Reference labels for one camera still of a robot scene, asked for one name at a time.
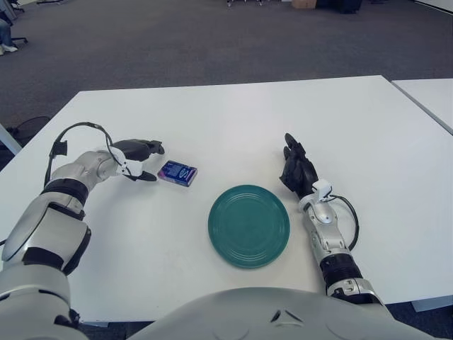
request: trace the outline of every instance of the white table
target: white table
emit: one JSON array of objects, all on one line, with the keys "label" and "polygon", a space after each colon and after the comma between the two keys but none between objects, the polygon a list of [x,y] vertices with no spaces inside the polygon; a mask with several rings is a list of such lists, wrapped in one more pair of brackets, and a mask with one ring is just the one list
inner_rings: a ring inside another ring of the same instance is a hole
[{"label": "white table", "polygon": [[[0,238],[42,190],[53,139],[83,120],[114,140],[163,141],[166,154],[147,164],[154,173],[168,159],[199,169],[189,188],[125,177],[95,188],[86,204],[91,243],[69,277],[83,320],[158,319],[238,287],[323,293],[297,200],[278,179],[285,132],[355,206],[362,228],[353,254],[385,303],[453,293],[453,159],[445,156],[453,138],[381,76],[78,93],[0,173]],[[69,156],[55,165],[103,144],[87,128],[67,138]],[[256,270],[230,266],[207,233],[214,200],[243,183],[277,195],[292,226],[282,255]],[[349,242],[352,220],[336,207]]]},{"label": "white table", "polygon": [[453,135],[453,79],[396,80],[392,83]]}]

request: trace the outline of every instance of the green plate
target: green plate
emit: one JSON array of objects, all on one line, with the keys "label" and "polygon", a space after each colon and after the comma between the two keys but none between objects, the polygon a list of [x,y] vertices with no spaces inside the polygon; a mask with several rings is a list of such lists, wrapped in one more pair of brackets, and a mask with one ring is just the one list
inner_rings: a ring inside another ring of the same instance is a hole
[{"label": "green plate", "polygon": [[212,245],[229,263],[257,268],[274,261],[289,238],[285,207],[259,186],[236,186],[214,202],[208,220]]}]

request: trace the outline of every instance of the black cord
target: black cord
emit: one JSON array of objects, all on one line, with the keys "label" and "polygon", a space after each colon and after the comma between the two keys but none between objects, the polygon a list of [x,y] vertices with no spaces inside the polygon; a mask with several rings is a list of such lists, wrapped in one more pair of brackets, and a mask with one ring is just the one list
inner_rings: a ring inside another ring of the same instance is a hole
[{"label": "black cord", "polygon": [[346,198],[344,198],[342,196],[338,196],[338,195],[329,195],[329,197],[332,197],[332,198],[330,200],[327,200],[326,202],[330,202],[332,200],[339,199],[339,200],[342,200],[348,206],[349,210],[351,210],[352,216],[354,217],[355,230],[354,230],[354,238],[352,239],[351,244],[349,245],[348,249],[353,250],[359,239],[359,230],[360,230],[359,217],[357,216],[357,213],[355,212],[355,209],[349,200],[347,200]]},{"label": "black cord", "polygon": [[56,148],[57,147],[62,147],[61,146],[61,141],[62,141],[62,138],[64,136],[64,134],[66,134],[66,132],[68,132],[70,129],[73,129],[73,128],[76,128],[77,126],[88,126],[90,128],[93,128],[93,129],[97,129],[97,130],[100,130],[101,132],[104,133],[105,135],[105,143],[107,144],[107,150],[108,150],[108,153],[110,154],[110,156],[113,158],[113,160],[121,166],[121,163],[116,159],[115,155],[112,153],[112,150],[110,149],[110,147],[113,145],[113,142],[112,142],[112,137],[108,134],[107,131],[105,131],[105,129],[98,125],[98,124],[94,124],[94,123],[91,123],[91,122],[80,122],[80,123],[76,123],[76,124],[73,124],[69,127],[67,127],[66,129],[64,129],[57,137],[57,139],[55,139],[54,141],[54,144],[52,145],[52,149],[50,150],[50,153],[49,153],[49,162],[47,163],[47,170],[45,172],[45,177],[44,177],[44,187],[47,185],[47,183],[49,183],[49,180],[50,180],[50,174],[52,173],[52,162],[54,160],[54,158],[58,155],[58,154],[66,154],[66,152],[57,152],[56,153]]}]

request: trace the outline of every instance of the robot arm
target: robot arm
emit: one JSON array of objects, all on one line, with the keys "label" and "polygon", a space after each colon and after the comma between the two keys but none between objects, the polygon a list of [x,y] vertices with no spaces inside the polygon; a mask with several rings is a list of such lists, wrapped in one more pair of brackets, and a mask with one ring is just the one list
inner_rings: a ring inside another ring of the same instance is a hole
[{"label": "robot arm", "polygon": [[283,153],[286,164],[281,181],[300,199],[299,210],[311,240],[311,248],[326,283],[326,294],[357,305],[384,304],[371,284],[362,277],[354,258],[338,229],[335,210],[328,203],[332,185],[318,180],[305,150],[291,135]]},{"label": "robot arm", "polygon": [[85,339],[70,308],[69,275],[88,246],[84,204],[96,184],[110,176],[155,181],[142,170],[160,142],[125,140],[82,154],[58,168],[28,206],[6,240],[0,273],[0,329],[5,339]]}]

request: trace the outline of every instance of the chair leg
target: chair leg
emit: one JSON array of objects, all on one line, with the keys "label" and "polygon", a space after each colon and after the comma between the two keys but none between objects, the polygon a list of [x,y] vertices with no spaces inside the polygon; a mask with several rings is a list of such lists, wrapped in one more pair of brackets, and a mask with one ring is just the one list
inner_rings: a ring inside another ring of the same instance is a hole
[{"label": "chair leg", "polygon": [[42,1],[38,1],[36,4],[37,5],[40,5],[40,4],[53,4],[55,2],[62,2],[63,0],[42,0]]},{"label": "chair leg", "polygon": [[22,38],[11,38],[12,41],[19,41],[19,40],[23,40],[23,42],[25,44],[28,44],[28,39],[25,38],[25,37],[22,37]]}]

